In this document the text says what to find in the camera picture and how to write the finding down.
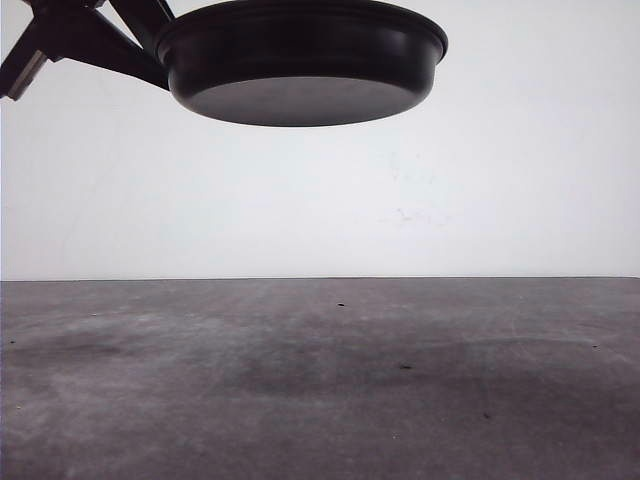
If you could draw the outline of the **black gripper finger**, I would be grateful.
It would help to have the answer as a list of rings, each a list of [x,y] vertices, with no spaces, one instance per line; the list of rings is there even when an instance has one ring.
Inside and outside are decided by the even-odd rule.
[[[32,1],[37,49],[48,59],[70,59],[128,75],[166,90],[168,74],[155,40],[170,23],[165,1],[113,1],[132,35],[99,12],[101,1]]]
[[[63,58],[52,19],[32,19],[1,66],[1,97],[19,100],[47,61]]]

